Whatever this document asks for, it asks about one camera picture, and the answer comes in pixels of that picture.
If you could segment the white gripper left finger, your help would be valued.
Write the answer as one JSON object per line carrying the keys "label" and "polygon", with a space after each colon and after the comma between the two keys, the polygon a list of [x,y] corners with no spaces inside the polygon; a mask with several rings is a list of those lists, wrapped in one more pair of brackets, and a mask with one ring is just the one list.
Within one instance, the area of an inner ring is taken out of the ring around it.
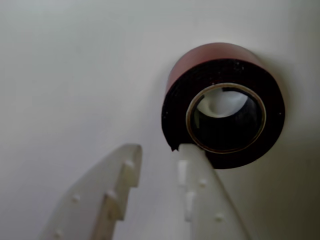
{"label": "white gripper left finger", "polygon": [[139,184],[142,147],[125,144],[87,171],[59,200],[40,240],[111,240]]}

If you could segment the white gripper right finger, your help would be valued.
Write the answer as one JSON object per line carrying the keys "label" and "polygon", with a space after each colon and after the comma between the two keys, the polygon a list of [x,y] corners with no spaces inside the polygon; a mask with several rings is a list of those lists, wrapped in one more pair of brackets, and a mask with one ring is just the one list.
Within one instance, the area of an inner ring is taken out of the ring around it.
{"label": "white gripper right finger", "polygon": [[250,234],[203,150],[181,144],[177,183],[191,240],[249,240]]}

